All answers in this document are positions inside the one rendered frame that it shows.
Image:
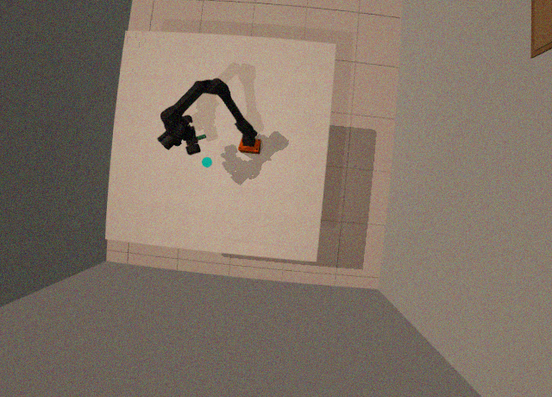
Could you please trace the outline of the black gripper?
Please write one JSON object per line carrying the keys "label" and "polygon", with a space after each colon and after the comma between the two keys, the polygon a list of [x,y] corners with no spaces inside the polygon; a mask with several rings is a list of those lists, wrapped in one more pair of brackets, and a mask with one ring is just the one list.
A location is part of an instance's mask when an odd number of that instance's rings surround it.
{"label": "black gripper", "polygon": [[[181,117],[181,119],[184,118],[188,123],[193,123],[192,119],[191,119],[191,116],[189,115],[186,115],[186,116],[183,116]],[[189,130],[190,130],[190,133],[188,136],[186,137],[181,137],[179,136],[180,139],[184,138],[186,141],[186,144],[188,147],[186,147],[186,150],[187,150],[187,154],[188,155],[193,155],[193,154],[198,154],[201,152],[200,150],[200,147],[198,144],[198,139],[195,135],[195,127],[194,126],[191,126],[190,124],[187,125],[189,127]]]}

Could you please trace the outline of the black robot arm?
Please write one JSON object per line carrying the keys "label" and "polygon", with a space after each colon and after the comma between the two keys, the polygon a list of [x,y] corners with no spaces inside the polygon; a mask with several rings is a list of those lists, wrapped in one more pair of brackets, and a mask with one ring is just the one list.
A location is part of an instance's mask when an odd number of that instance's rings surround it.
{"label": "black robot arm", "polygon": [[257,131],[243,118],[239,108],[233,101],[229,87],[219,78],[197,81],[184,94],[184,96],[173,106],[167,108],[160,114],[164,123],[165,132],[158,138],[158,141],[168,150],[171,147],[179,146],[184,138],[189,135],[189,123],[181,117],[183,113],[199,98],[202,94],[216,94],[229,108],[235,117],[235,126],[242,132],[242,146],[254,147]]}

